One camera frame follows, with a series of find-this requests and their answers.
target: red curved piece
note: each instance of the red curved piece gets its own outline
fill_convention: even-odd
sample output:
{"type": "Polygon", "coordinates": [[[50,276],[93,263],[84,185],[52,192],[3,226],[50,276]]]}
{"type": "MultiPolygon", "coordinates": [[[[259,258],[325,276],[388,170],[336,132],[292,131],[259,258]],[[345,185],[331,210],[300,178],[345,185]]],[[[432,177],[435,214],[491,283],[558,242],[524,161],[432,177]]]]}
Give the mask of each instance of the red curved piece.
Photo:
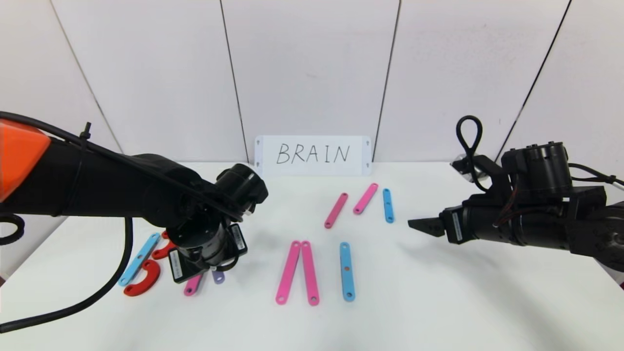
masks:
{"type": "Polygon", "coordinates": [[[139,283],[126,286],[124,289],[125,295],[139,296],[140,294],[148,291],[154,283],[156,283],[158,277],[160,277],[160,265],[158,265],[158,262],[154,260],[146,260],[141,265],[141,268],[147,271],[147,276],[139,283]]]}
{"type": "Polygon", "coordinates": [[[175,249],[175,245],[170,241],[167,246],[162,249],[154,250],[154,252],[152,252],[152,258],[155,260],[164,259],[169,254],[171,249],[175,249]]]}

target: black cable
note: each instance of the black cable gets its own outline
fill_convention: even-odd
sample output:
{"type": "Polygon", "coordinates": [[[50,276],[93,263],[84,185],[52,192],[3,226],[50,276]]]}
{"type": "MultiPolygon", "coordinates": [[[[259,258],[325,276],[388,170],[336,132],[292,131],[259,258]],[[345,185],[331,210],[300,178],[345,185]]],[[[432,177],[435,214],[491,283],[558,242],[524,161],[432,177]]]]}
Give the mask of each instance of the black cable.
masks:
{"type": "Polygon", "coordinates": [[[577,178],[577,177],[572,177],[572,180],[579,180],[582,182],[596,182],[596,183],[607,183],[607,184],[613,184],[613,183],[617,183],[620,185],[624,185],[624,181],[617,179],[615,177],[615,175],[606,175],[603,173],[600,173],[599,171],[596,171],[595,169],[589,168],[587,166],[583,166],[581,164],[576,164],[576,163],[570,163],[568,164],[568,166],[570,168],[578,168],[578,169],[582,169],[583,171],[589,173],[589,174],[593,174],[595,175],[595,177],[590,177],[590,178],[577,178]]]}
{"type": "Polygon", "coordinates": [[[479,146],[479,142],[481,141],[481,135],[483,134],[483,125],[481,124],[481,121],[475,116],[468,115],[468,116],[461,117],[459,121],[457,121],[457,126],[455,127],[455,133],[457,134],[457,139],[459,140],[459,143],[462,145],[462,147],[464,148],[466,152],[466,160],[468,161],[468,169],[470,170],[470,175],[472,176],[472,180],[474,181],[474,184],[480,190],[487,192],[487,189],[481,185],[481,183],[479,182],[477,178],[477,172],[474,169],[474,161],[472,160],[472,158],[474,157],[474,153],[477,150],[477,146],[479,146]],[[477,125],[477,136],[474,138],[474,143],[472,143],[472,146],[470,147],[468,147],[468,144],[466,144],[466,140],[464,139],[464,136],[462,135],[462,124],[468,120],[474,122],[474,124],[477,125]]]}
{"type": "Polygon", "coordinates": [[[19,114],[14,114],[11,112],[2,112],[0,111],[0,119],[6,119],[8,121],[13,121],[13,122],[17,122],[17,123],[21,123],[21,124],[26,124],[28,126],[31,127],[35,127],[37,129],[40,129],[44,132],[48,132],[50,134],[53,134],[57,137],[60,137],[61,139],[64,139],[67,142],[71,142],[75,145],[81,146],[82,143],[84,142],[86,144],[86,147],[88,150],[95,152],[96,154],[100,154],[110,160],[113,160],[115,162],[119,162],[121,164],[124,164],[126,166],[129,166],[137,171],[140,171],[141,173],[153,178],[153,179],[157,179],[160,180],[172,187],[175,187],[181,191],[183,191],[184,193],[190,195],[191,197],[195,198],[196,200],[199,200],[200,202],[207,204],[211,207],[213,207],[214,209],[223,212],[226,215],[229,215],[230,217],[232,217],[233,219],[235,219],[238,222],[242,222],[243,221],[243,216],[242,214],[236,213],[230,209],[227,209],[225,206],[215,202],[214,200],[208,198],[207,196],[205,196],[204,194],[202,194],[201,192],[191,188],[191,187],[187,187],[186,185],[179,183],[178,181],[171,179],[153,169],[144,167],[136,162],[134,162],[132,159],[127,158],[124,155],[118,154],[114,151],[108,150],[105,147],[101,147],[99,145],[93,144],[89,141],[83,141],[83,139],[81,139],[78,136],[75,136],[67,131],[64,131],[58,127],[52,126],[48,123],[39,121],[37,119],[34,118],[30,118],[30,117],[26,117],[26,116],[22,116],[19,114]]]}
{"type": "Polygon", "coordinates": [[[66,307],[62,310],[58,310],[55,312],[50,312],[47,314],[42,314],[34,317],[28,317],[24,319],[14,320],[12,322],[6,322],[0,324],[0,333],[12,332],[14,330],[33,327],[35,325],[52,322],[53,320],[61,319],[64,317],[68,317],[72,314],[76,314],[87,307],[96,303],[99,299],[101,299],[107,292],[109,292],[117,283],[117,281],[121,278],[122,274],[128,262],[130,262],[130,254],[132,253],[132,218],[125,218],[125,244],[124,244],[124,253],[121,257],[121,262],[119,262],[119,266],[113,276],[109,279],[100,290],[96,291],[93,295],[86,298],[82,302],[79,302],[73,306],[66,307]]]}

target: white wall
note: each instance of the white wall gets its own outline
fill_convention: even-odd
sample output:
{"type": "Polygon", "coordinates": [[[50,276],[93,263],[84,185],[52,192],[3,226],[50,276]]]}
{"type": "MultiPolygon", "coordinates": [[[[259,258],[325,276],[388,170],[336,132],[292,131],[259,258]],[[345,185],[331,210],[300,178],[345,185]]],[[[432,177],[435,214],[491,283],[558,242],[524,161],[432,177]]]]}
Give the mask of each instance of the white wall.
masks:
{"type": "MultiPolygon", "coordinates": [[[[572,1],[505,149],[563,141],[570,162],[624,179],[623,18],[621,0],[572,1]]],[[[624,200],[606,189],[609,204],[624,200]]],[[[624,274],[614,276],[624,282],[624,274]]]]}
{"type": "Polygon", "coordinates": [[[484,123],[479,153],[495,157],[567,3],[403,0],[374,160],[453,160],[467,114],[484,123]]]}
{"type": "Polygon", "coordinates": [[[223,0],[246,144],[376,137],[398,0],[223,0]]]}
{"type": "Polygon", "coordinates": [[[124,153],[247,161],[216,0],[53,0],[124,153]]]}
{"type": "MultiPolygon", "coordinates": [[[[0,1],[0,111],[15,112],[79,134],[92,123],[92,141],[119,148],[100,114],[48,0],[0,1]]],[[[62,222],[23,216],[24,237],[0,247],[6,278],[62,222]]],[[[0,227],[3,234],[12,226],[0,227]]]]}

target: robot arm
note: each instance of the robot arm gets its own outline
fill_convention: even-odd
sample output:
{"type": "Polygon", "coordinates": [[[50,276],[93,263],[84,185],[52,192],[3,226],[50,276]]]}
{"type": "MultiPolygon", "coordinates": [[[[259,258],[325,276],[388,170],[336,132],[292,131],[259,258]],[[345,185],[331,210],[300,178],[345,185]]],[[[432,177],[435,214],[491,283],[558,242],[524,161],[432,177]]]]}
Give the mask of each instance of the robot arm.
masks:
{"type": "MultiPolygon", "coordinates": [[[[236,164],[212,184],[162,156],[125,156],[95,145],[88,141],[89,127],[75,136],[29,117],[0,112],[0,222],[17,226],[15,233],[0,238],[0,245],[24,235],[24,221],[16,214],[125,217],[126,248],[115,273],[121,275],[132,246],[131,218],[142,217],[167,228],[177,246],[182,276],[174,277],[176,283],[208,269],[231,269],[247,252],[246,245],[237,245],[244,239],[233,223],[242,221],[244,213],[253,213],[268,196],[265,183],[249,167],[236,164]]],[[[79,310],[9,322],[0,325],[0,332],[79,310]]]]}
{"type": "Polygon", "coordinates": [[[476,117],[457,123],[457,136],[466,157],[451,165],[478,185],[477,170],[491,177],[492,186],[460,206],[444,209],[439,217],[408,222],[413,229],[436,237],[445,234],[450,243],[475,239],[568,250],[596,258],[607,267],[624,272],[624,202],[606,206],[603,186],[574,187],[570,167],[585,169],[594,182],[622,182],[588,167],[568,164],[561,142],[534,144],[503,154],[502,166],[486,156],[475,156],[481,134],[476,117]],[[468,148],[461,124],[477,124],[477,140],[468,148]]]}

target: white table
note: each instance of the white table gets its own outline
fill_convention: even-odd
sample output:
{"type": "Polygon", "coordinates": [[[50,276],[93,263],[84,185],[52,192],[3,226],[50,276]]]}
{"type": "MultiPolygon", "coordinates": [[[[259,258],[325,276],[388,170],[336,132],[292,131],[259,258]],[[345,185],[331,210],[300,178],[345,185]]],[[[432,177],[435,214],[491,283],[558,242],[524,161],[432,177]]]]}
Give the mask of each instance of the white table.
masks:
{"type": "MultiPolygon", "coordinates": [[[[214,180],[230,164],[188,166],[214,180]]],[[[130,298],[115,286],[77,315],[0,335],[0,350],[622,350],[624,292],[593,259],[486,241],[452,245],[412,230],[408,219],[435,216],[477,189],[446,163],[375,166],[371,177],[266,179],[269,197],[241,224],[249,253],[224,284],[208,275],[186,297],[161,261],[147,293],[130,298]],[[356,216],[371,182],[380,189],[356,216]],[[393,224],[383,216],[384,187],[393,224]],[[340,192],[349,200],[325,229],[340,192]],[[301,262],[288,303],[275,303],[295,239],[312,244],[316,307],[306,301],[301,262]],[[341,294],[342,241],[353,256],[351,303],[341,294]]],[[[135,253],[156,230],[135,220],[135,253]]],[[[1,288],[0,322],[95,292],[115,270],[123,236],[122,219],[66,220],[1,288]]]]}

